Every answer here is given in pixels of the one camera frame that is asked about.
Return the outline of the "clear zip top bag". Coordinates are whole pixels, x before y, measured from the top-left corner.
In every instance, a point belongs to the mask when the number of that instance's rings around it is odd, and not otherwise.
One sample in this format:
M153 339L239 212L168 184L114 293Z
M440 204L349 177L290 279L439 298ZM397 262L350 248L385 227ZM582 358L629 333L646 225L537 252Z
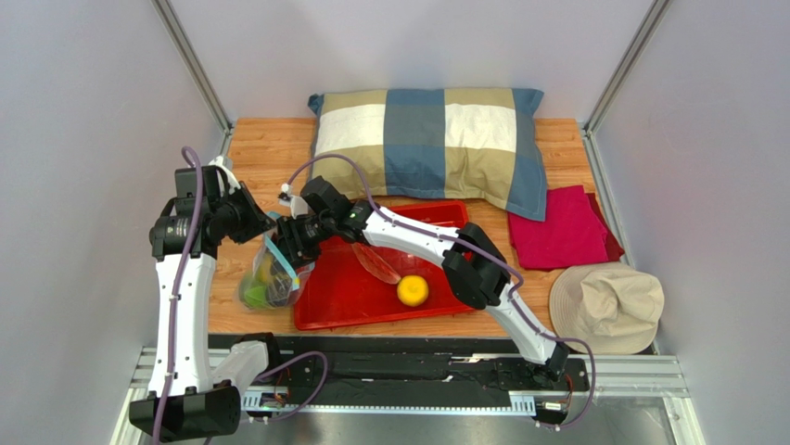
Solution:
M274 227L261 236L261 244L237 287L239 300L251 310L268 310L295 304L320 253L312 215L269 212Z

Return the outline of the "yellow fake lemon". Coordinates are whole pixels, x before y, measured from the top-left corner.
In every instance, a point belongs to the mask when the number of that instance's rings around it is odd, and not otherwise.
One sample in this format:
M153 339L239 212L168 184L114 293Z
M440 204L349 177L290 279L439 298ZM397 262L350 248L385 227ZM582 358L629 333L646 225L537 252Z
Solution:
M425 278L419 275L405 275L397 284L398 300L405 306L418 307L429 297L429 286Z

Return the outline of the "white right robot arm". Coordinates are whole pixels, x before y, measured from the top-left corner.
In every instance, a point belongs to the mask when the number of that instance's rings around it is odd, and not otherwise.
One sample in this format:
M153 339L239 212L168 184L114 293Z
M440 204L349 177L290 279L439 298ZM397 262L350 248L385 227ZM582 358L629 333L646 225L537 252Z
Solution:
M443 227L406 218L370 200L351 201L321 176L304 185L298 196L285 183L278 197L284 206L294 206L300 198L307 207L306 213L277 222L275 244L293 268L316 262L321 244L333 237L427 261L442 269L454 297L487 312L540 374L553 381L563 377L568 347L519 296L522 277L478 225Z

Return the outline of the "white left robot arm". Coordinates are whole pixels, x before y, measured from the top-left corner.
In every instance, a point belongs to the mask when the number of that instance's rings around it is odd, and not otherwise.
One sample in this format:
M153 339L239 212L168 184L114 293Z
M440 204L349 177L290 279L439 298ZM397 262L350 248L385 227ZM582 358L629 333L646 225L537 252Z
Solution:
M278 357L270 333L239 338L210 366L209 299L218 247L243 243L274 227L249 190L221 165L179 169L176 195L149 232L159 281L157 354L147 395L129 420L156 442L229 436L242 397Z

